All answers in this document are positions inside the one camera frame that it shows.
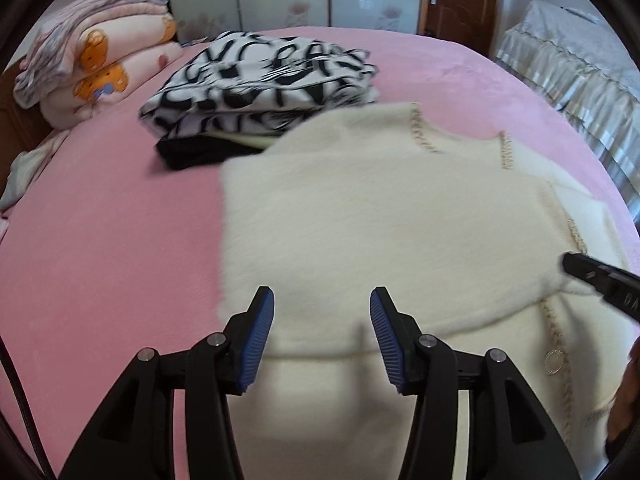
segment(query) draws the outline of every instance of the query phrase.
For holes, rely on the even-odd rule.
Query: pink bed sheet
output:
[[[382,102],[416,101],[450,132],[506,130],[564,166],[609,204],[635,270],[640,242],[603,167],[524,84],[463,46],[378,30],[273,31],[372,51]],[[82,428],[136,351],[188,348],[220,328],[218,168],[164,169],[136,113],[181,59],[112,111],[75,128],[17,204],[0,244],[0,327],[58,473]],[[6,377],[0,410],[30,450]],[[187,478],[176,411],[176,472]]]

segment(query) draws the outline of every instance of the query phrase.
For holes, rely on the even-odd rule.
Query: black garment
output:
[[[184,170],[204,164],[220,164],[233,156],[255,155],[262,152],[258,148],[209,136],[160,139],[156,144],[156,150],[171,170]]]

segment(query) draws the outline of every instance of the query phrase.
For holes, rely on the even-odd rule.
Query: folded clothing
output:
[[[182,47],[174,42],[130,54],[75,85],[44,96],[42,115],[54,128],[72,128],[122,101],[181,55]]]
[[[211,130],[279,136],[306,118],[372,102],[369,52],[309,38],[225,32],[140,108],[159,137]]]
[[[257,155],[262,151],[261,148],[212,136],[161,139],[156,144],[156,150],[171,170],[220,164],[233,156]]]
[[[168,0],[78,0],[47,20],[21,64],[14,97],[23,108],[36,104],[65,82],[76,65],[82,34],[97,23],[135,14],[167,12]]]

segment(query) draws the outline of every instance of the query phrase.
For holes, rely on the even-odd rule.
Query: human hand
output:
[[[636,340],[629,354],[630,361],[616,392],[616,401],[609,413],[607,440],[613,442],[631,426],[634,420],[634,405],[640,397],[640,338]]]

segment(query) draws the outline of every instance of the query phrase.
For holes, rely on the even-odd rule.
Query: blue gripper pad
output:
[[[254,297],[254,302],[246,313],[251,315],[253,323],[240,351],[238,389],[242,393],[255,381],[258,365],[271,329],[273,311],[273,291],[268,287],[260,287]]]
[[[380,297],[380,294],[384,294],[386,289],[383,289],[383,292],[380,290],[381,288],[382,287],[378,287],[371,293],[369,298],[369,313],[373,330],[376,332],[376,339],[378,340],[382,360],[385,363],[389,382],[396,387],[398,392],[402,393],[406,384],[406,378],[404,376],[404,352],[402,352],[402,347],[389,319],[389,313],[387,312],[388,305],[385,308],[383,298]]]

